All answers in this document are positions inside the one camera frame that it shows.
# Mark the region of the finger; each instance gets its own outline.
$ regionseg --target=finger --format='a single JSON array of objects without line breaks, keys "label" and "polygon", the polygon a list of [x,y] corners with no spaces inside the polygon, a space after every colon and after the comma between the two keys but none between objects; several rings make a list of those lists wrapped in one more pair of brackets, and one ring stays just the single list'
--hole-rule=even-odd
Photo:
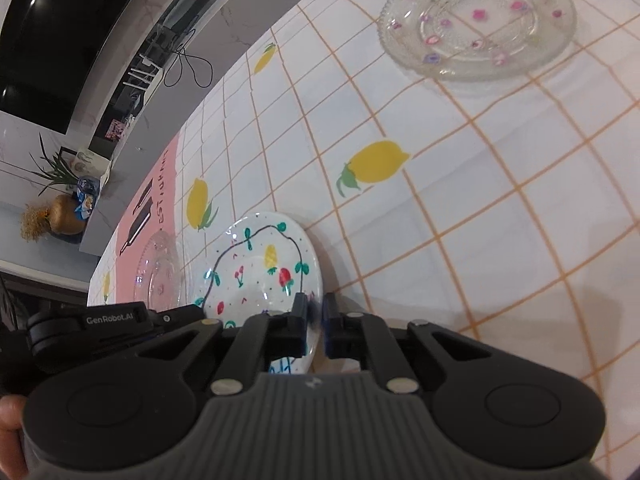
[{"label": "finger", "polygon": [[22,427],[22,411],[27,399],[8,395],[0,399],[0,469],[10,480],[27,476],[27,465],[17,430]]},{"label": "finger", "polygon": [[0,430],[20,430],[26,397],[7,395],[0,399]]},{"label": "finger", "polygon": [[0,430],[0,470],[10,480],[22,480],[29,472],[17,431]]}]

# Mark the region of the cable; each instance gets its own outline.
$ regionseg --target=cable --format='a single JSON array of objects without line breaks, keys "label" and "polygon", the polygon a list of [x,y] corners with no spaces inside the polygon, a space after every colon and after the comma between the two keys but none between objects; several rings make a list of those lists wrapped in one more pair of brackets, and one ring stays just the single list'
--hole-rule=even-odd
[{"label": "cable", "polygon": [[[172,86],[176,86],[179,83],[180,79],[182,78],[182,71],[184,69],[184,66],[182,65],[182,58],[183,57],[184,57],[184,60],[189,65],[189,68],[191,68],[191,72],[193,72],[193,80],[196,82],[196,85],[198,85],[200,88],[208,88],[209,86],[211,86],[211,83],[213,83],[213,65],[207,59],[204,59],[203,57],[192,56],[191,54],[187,54],[187,51],[185,49],[187,43],[189,43],[189,41],[191,41],[191,38],[193,38],[195,33],[196,33],[196,29],[192,28],[187,33],[187,37],[185,37],[185,39],[178,46],[178,48],[176,50],[172,50],[172,54],[177,54],[177,56],[172,61],[171,65],[169,65],[169,68],[167,68],[164,71],[164,77],[162,78],[162,82],[164,83],[164,86],[166,86],[167,88],[171,88]],[[190,57],[193,57],[193,59],[200,59],[200,60],[204,61],[205,63],[207,63],[209,65],[209,69],[211,70],[211,76],[210,76],[210,79],[209,79],[209,83],[207,83],[206,85],[201,85],[200,83],[198,83],[198,78],[196,77],[196,71],[193,68],[193,65],[191,64],[191,61],[189,61]],[[166,77],[167,77],[167,75],[169,73],[169,70],[171,70],[174,67],[175,62],[178,61],[178,60],[180,61],[180,74],[178,76],[178,79],[175,81],[175,83],[167,84]]]},{"label": "cable", "polygon": [[[209,299],[209,294],[211,293],[211,289],[213,288],[213,282],[214,282],[214,275],[216,274],[216,271],[218,270],[218,264],[220,263],[220,260],[222,259],[222,256],[224,256],[225,254],[227,254],[231,249],[236,248],[242,244],[248,243],[249,244],[249,248],[251,248],[251,238],[253,238],[255,235],[260,234],[262,231],[264,231],[265,229],[276,229],[276,232],[280,234],[280,236],[282,236],[283,238],[286,238],[287,240],[290,240],[293,245],[295,246],[296,250],[298,251],[298,257],[300,258],[300,262],[302,262],[302,253],[300,252],[300,247],[298,247],[298,244],[296,243],[296,241],[290,237],[287,236],[286,234],[284,234],[282,231],[280,231],[280,229],[278,229],[277,226],[275,225],[265,225],[264,227],[261,227],[260,229],[258,229],[255,233],[251,234],[248,238],[245,238],[244,240],[237,242],[235,244],[232,244],[231,247],[226,248],[224,251],[222,251],[222,253],[220,253],[220,256],[218,256],[218,259],[216,260],[216,263],[213,264],[213,268],[210,269],[210,273],[207,272],[207,279],[210,280],[209,281],[209,288],[207,288],[207,293],[204,295],[204,298],[202,298],[202,302],[200,303],[200,307],[202,310],[204,310],[204,307],[207,304],[207,300]],[[302,270],[300,271],[300,292],[302,292],[302,279],[303,279],[303,275],[304,272],[302,272]]]}]

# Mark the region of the lemon print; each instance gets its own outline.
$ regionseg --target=lemon print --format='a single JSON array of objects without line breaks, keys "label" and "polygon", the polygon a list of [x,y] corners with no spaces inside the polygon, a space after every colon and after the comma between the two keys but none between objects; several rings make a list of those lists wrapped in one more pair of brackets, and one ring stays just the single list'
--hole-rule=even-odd
[{"label": "lemon print", "polygon": [[264,251],[264,266],[267,268],[269,274],[274,274],[278,270],[278,255],[276,254],[276,247],[273,244],[267,245]]},{"label": "lemon print", "polygon": [[393,176],[408,158],[409,154],[392,140],[379,140],[351,157],[344,165],[335,187],[344,196],[342,186],[360,189],[358,182],[382,182]]},{"label": "lemon print", "polygon": [[213,200],[209,202],[209,205],[207,205],[207,200],[209,200],[207,183],[197,178],[193,181],[193,187],[187,199],[187,220],[189,221],[189,225],[198,231],[209,227],[220,209],[217,208],[216,212],[211,216]]},{"label": "lemon print", "polygon": [[104,296],[104,303],[107,303],[109,299],[109,287],[111,286],[111,273],[107,271],[102,280],[102,295]]},{"label": "lemon print", "polygon": [[254,74],[257,74],[258,72],[260,72],[260,70],[267,66],[267,63],[271,61],[273,54],[276,53],[276,48],[277,47],[275,43],[270,43],[264,48],[264,53],[260,56],[258,63],[255,64]]}]

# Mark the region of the potted plant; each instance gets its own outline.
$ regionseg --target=potted plant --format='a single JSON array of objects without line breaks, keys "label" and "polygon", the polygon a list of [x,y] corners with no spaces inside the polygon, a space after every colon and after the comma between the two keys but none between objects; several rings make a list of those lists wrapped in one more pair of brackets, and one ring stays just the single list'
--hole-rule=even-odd
[{"label": "potted plant", "polygon": [[78,176],[71,170],[69,165],[60,157],[59,154],[54,154],[53,158],[49,158],[47,153],[44,151],[44,143],[42,142],[42,135],[40,135],[40,149],[42,150],[41,160],[44,160],[49,164],[50,170],[47,171],[43,167],[41,167],[33,155],[31,153],[29,156],[31,160],[36,163],[36,166],[40,171],[30,171],[34,175],[37,175],[45,180],[48,180],[49,183],[42,189],[42,191],[38,194],[40,196],[45,192],[45,190],[51,186],[56,186],[57,184],[63,185],[72,185],[75,186],[78,184]]}]

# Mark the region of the ceramic plate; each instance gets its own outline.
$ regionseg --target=ceramic plate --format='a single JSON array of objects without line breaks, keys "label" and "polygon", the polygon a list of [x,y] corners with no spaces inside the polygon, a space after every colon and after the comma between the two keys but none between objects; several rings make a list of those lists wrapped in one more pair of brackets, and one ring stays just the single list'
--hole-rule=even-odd
[{"label": "ceramic plate", "polygon": [[180,259],[174,237],[158,231],[149,238],[136,271],[134,300],[162,312],[180,306]]},{"label": "ceramic plate", "polygon": [[572,0],[388,0],[378,33],[401,66],[473,81],[549,62],[567,47],[576,23]]},{"label": "ceramic plate", "polygon": [[[245,216],[207,247],[204,264],[190,267],[193,302],[225,327],[241,326],[249,316],[267,310],[288,312],[296,292],[318,300],[316,304],[322,298],[322,276],[311,241],[298,224],[279,213]],[[314,319],[319,319],[319,312]],[[318,338],[315,323],[307,331],[306,356],[280,359],[270,371],[306,372]]]}]

